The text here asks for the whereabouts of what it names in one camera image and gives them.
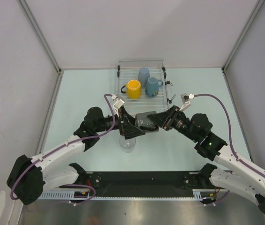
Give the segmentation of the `grey ceramic mug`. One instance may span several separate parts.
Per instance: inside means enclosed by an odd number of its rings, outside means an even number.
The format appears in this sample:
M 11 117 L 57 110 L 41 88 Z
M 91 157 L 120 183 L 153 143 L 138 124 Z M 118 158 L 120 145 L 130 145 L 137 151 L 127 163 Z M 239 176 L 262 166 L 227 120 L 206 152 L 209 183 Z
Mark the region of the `grey ceramic mug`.
M 158 132 L 159 127 L 147 117 L 150 114 L 156 114 L 156 111 L 137 113 L 135 115 L 135 124 L 146 133 Z

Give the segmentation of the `clear octagonal glass cup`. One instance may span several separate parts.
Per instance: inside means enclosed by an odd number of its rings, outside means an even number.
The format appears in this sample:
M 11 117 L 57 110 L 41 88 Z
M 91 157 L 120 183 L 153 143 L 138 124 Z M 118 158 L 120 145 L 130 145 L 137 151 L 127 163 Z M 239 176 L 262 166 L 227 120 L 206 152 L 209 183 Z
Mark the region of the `clear octagonal glass cup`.
M 136 138 L 125 139 L 124 137 L 120 137 L 119 144 L 125 153 L 131 153 L 134 150 Z

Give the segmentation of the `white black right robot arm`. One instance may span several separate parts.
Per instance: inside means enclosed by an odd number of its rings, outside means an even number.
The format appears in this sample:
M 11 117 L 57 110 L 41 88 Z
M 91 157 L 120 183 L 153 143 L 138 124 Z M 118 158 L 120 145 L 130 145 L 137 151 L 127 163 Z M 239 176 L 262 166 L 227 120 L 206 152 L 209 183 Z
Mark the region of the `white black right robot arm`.
M 147 116 L 155 125 L 168 131 L 174 129 L 196 143 L 195 150 L 204 158 L 216 162 L 232 173 L 216 166 L 206 165 L 199 175 L 199 184 L 204 188 L 212 185 L 234 192 L 258 206 L 265 214 L 265 169 L 245 159 L 233 150 L 231 144 L 215 135 L 212 123 L 205 114 L 197 113 L 192 118 L 177 106 Z

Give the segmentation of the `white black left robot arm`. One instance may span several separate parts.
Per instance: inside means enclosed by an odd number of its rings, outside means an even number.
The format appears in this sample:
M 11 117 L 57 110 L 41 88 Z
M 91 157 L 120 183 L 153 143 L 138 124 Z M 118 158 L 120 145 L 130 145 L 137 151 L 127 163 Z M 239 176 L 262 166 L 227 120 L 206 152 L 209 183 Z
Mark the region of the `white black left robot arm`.
M 89 150 L 100 137 L 112 130 L 119 130 L 120 136 L 126 140 L 144 135 L 144 116 L 143 113 L 131 116 L 123 106 L 116 110 L 116 114 L 106 117 L 101 108 L 90 108 L 79 128 L 62 144 L 45 153 L 32 157 L 21 155 L 16 159 L 7 179 L 11 199 L 29 205 L 44 191 L 60 186 L 82 187 L 86 182 L 82 167 L 71 163 L 57 173 L 58 166 Z

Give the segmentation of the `blue ribbed flower mug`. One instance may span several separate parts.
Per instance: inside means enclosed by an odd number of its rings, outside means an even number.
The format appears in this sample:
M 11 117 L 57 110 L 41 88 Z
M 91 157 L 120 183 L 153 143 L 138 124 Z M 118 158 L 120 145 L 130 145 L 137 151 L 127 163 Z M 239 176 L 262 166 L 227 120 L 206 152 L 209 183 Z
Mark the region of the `blue ribbed flower mug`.
M 155 77 L 150 77 L 147 80 L 145 93 L 148 97 L 155 97 L 159 93 L 159 88 L 163 86 L 163 81 L 156 79 Z

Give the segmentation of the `yellow ceramic mug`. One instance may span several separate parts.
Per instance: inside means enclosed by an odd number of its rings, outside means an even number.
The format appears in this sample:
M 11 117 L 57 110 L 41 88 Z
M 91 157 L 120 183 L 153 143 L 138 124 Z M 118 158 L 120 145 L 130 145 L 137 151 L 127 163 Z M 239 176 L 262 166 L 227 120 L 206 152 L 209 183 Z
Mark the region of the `yellow ceramic mug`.
M 141 83 L 132 79 L 120 89 L 122 94 L 126 94 L 129 99 L 138 99 L 141 96 Z

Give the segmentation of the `light blue plain cup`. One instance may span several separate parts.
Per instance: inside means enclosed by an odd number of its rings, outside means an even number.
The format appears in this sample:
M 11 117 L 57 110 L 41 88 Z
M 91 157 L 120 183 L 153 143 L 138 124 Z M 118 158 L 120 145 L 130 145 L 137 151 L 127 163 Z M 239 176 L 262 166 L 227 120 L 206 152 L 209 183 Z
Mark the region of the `light blue plain cup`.
M 149 77 L 150 77 L 150 72 L 147 67 L 143 67 L 139 70 L 138 81 L 141 83 L 142 87 L 146 86 Z

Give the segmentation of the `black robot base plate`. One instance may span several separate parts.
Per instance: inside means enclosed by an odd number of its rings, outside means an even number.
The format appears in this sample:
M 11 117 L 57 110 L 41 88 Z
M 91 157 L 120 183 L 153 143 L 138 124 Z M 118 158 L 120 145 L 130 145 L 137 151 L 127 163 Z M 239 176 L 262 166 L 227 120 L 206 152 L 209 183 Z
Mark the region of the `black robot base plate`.
M 164 171 L 164 172 L 86 172 L 75 182 L 79 185 L 90 184 L 97 190 L 175 190 L 180 189 L 215 189 L 220 187 L 203 180 L 197 172 Z

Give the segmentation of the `aluminium frame post left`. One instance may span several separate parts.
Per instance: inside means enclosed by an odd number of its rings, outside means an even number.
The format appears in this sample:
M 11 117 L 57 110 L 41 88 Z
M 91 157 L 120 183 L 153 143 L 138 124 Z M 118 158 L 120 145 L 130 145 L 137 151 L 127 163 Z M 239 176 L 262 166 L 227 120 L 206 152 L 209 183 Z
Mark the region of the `aluminium frame post left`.
M 60 74 L 61 68 L 59 67 L 57 60 L 55 59 L 55 56 L 46 41 L 46 38 L 44 37 L 43 32 L 41 31 L 37 20 L 35 19 L 28 3 L 26 0 L 17 0 L 17 3 L 19 4 L 21 10 L 23 11 L 26 19 L 28 20 L 29 25 L 31 26 L 33 32 L 35 33 L 41 47 L 43 48 L 45 55 L 49 59 L 51 65 L 53 66 L 54 70 L 57 72 L 57 74 Z

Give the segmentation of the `aluminium frame post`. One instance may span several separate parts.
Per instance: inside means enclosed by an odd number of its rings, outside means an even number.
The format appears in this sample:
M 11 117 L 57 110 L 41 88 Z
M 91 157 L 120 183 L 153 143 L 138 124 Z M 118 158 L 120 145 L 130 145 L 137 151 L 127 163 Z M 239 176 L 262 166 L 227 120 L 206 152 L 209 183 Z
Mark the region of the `aluminium frame post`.
M 17 3 L 19 4 L 21 10 L 23 11 L 26 19 L 28 20 L 29 25 L 31 26 L 33 32 L 35 33 L 41 47 L 43 48 L 45 55 L 49 59 L 51 65 L 53 66 L 54 70 L 57 72 L 57 74 L 60 74 L 61 68 L 59 67 L 57 60 L 55 59 L 55 56 L 46 41 L 46 38 L 44 37 L 43 32 L 41 31 L 37 20 L 35 19 L 28 3 L 26 0 L 17 0 Z
M 248 35 L 253 23 L 255 22 L 255 20 L 258 17 L 258 14 L 260 13 L 262 7 L 265 4 L 265 0 L 258 0 L 253 8 L 253 11 L 251 12 L 247 22 L 245 23 L 240 35 L 238 36 L 238 39 L 236 41 L 236 43 L 234 44 L 232 50 L 230 51 L 225 63 L 223 64 L 222 67 L 222 72 L 226 73 L 229 65 L 231 64 L 233 58 L 235 57 L 235 55 L 237 54 L 238 50 L 240 49 L 242 43 L 244 42 L 246 36 Z

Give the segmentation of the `aluminium frame post right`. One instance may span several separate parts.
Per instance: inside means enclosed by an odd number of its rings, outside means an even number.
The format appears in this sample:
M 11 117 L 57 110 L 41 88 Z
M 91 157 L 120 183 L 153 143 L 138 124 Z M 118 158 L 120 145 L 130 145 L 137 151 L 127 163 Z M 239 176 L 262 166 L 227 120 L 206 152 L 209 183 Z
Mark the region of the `aluminium frame post right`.
M 255 20 L 258 17 L 258 14 L 260 13 L 262 7 L 265 4 L 265 0 L 258 0 L 253 8 L 253 11 L 251 12 L 247 22 L 245 23 L 240 35 L 238 36 L 238 39 L 236 41 L 236 43 L 234 44 L 232 50 L 230 51 L 225 63 L 223 64 L 222 67 L 222 72 L 226 73 L 229 65 L 231 64 L 233 58 L 235 57 L 235 55 L 237 54 L 238 50 L 240 49 L 242 43 L 244 42 L 246 36 L 248 35 L 253 23 L 255 22 Z

